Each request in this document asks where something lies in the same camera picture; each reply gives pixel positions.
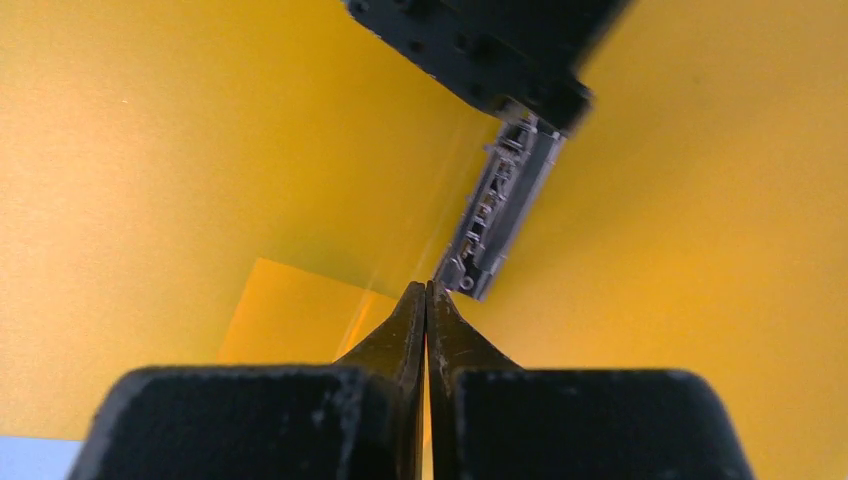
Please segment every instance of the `yellow surface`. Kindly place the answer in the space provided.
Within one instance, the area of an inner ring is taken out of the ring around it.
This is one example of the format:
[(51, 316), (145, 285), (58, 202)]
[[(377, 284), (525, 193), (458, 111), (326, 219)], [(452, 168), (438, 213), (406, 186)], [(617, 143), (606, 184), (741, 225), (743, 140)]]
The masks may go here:
[(399, 295), (496, 126), (340, 2), (0, 2), (0, 434), (214, 359), (257, 257)]
[(218, 361), (329, 363), (388, 318), (396, 303), (385, 295), (260, 259)]
[[(463, 313), (529, 366), (694, 369), (760, 478), (844, 478), (846, 45), (845, 2), (638, 2)], [(0, 433), (212, 358), (257, 257), (397, 296), (495, 128), (336, 1), (3, 2)]]

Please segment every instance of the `metal part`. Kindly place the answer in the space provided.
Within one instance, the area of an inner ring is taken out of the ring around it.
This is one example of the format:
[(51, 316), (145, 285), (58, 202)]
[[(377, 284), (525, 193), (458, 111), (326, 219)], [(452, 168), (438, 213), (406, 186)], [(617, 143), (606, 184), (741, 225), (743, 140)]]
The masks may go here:
[(474, 108), (517, 103), (567, 132), (577, 71), (629, 0), (344, 0), (350, 15)]
[(483, 300), (556, 163), (565, 137), (532, 114), (506, 122), (434, 278)]
[(332, 365), (125, 376), (69, 478), (418, 479), (425, 334), (437, 480), (753, 478), (697, 376), (525, 370), (432, 282)]

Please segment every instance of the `yellow wall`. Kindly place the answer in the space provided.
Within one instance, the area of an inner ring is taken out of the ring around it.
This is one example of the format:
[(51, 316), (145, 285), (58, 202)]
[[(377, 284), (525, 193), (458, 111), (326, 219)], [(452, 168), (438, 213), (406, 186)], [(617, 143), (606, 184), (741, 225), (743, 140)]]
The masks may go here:
[[(846, 45), (845, 2), (637, 2), (463, 313), (530, 366), (692, 368), (761, 478), (843, 478)], [(2, 2), (0, 434), (211, 361), (257, 257), (426, 278), (496, 126), (336, 1)]]

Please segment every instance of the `white surface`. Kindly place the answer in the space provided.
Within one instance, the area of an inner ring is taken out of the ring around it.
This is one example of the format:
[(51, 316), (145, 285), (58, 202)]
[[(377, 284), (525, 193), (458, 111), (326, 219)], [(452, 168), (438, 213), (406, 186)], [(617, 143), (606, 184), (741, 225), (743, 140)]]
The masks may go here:
[(0, 436), (0, 480), (60, 480), (81, 442)]

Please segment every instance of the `metal bracket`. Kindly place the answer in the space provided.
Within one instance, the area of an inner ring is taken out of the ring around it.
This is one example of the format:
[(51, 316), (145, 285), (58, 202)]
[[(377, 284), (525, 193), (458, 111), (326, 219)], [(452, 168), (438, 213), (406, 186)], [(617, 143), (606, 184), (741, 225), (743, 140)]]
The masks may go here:
[(436, 270), (437, 282), (486, 298), (564, 141), (532, 114), (503, 124), (486, 147), (489, 159)]

